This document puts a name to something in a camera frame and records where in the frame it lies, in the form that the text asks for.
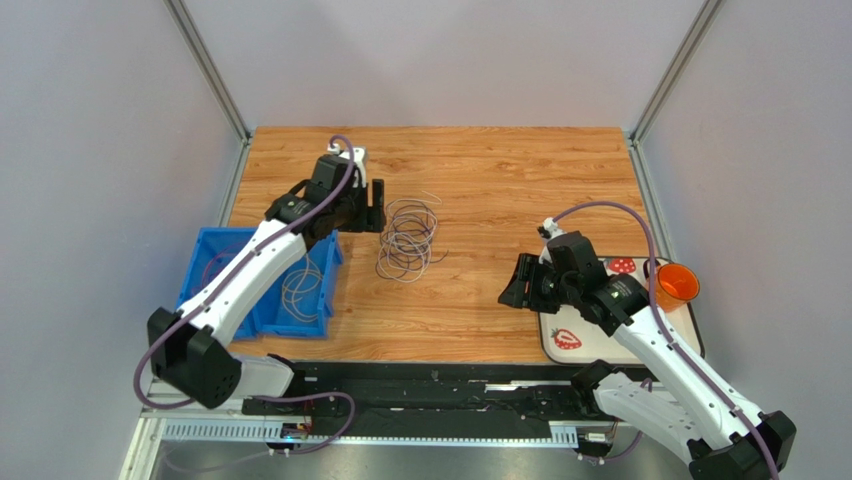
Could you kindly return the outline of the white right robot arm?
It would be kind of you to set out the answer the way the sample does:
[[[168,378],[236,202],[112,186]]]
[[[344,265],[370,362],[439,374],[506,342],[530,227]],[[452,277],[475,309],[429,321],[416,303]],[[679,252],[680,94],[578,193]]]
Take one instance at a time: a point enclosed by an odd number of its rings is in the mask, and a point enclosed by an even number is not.
[[[726,382],[652,304],[644,282],[607,269],[587,237],[575,231],[545,239],[543,253],[519,254],[499,303],[578,314],[629,350],[675,399],[596,360],[571,379],[578,406],[632,424],[676,454],[694,479],[777,478],[797,433],[793,421],[763,411]]]

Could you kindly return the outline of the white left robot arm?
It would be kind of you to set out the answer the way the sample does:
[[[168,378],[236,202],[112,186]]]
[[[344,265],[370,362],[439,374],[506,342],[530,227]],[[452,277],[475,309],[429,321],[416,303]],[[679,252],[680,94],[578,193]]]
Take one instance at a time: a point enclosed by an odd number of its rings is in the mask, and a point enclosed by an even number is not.
[[[280,397],[288,390],[295,372],[285,360],[233,355],[227,347],[273,283],[319,241],[335,230],[383,230],[384,184],[368,180],[367,162],[363,147],[329,146],[312,176],[272,203],[253,236],[207,286],[176,310],[158,308],[150,315],[149,348],[134,372],[134,390],[144,405],[170,407],[143,392],[145,367],[184,395],[177,407],[214,409],[232,398]]]

